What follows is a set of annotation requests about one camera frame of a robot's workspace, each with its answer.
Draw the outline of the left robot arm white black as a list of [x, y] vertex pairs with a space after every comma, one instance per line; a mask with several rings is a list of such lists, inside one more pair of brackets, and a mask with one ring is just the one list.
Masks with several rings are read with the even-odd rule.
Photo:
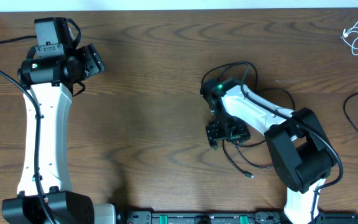
[[18, 69], [27, 113], [25, 159], [15, 198], [2, 203], [9, 223], [116, 223], [112, 204], [75, 193], [67, 161], [74, 85], [104, 71], [93, 45], [81, 46], [73, 20], [36, 19], [37, 45]]

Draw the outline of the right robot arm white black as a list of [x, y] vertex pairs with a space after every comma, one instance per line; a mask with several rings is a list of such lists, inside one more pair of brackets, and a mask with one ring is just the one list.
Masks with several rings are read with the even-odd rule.
[[209, 145], [250, 139], [249, 127], [264, 135], [273, 167], [287, 186], [284, 214], [290, 223], [315, 223], [321, 189], [341, 161], [317, 116], [277, 106], [236, 78], [204, 81], [200, 94], [216, 119], [206, 126]]

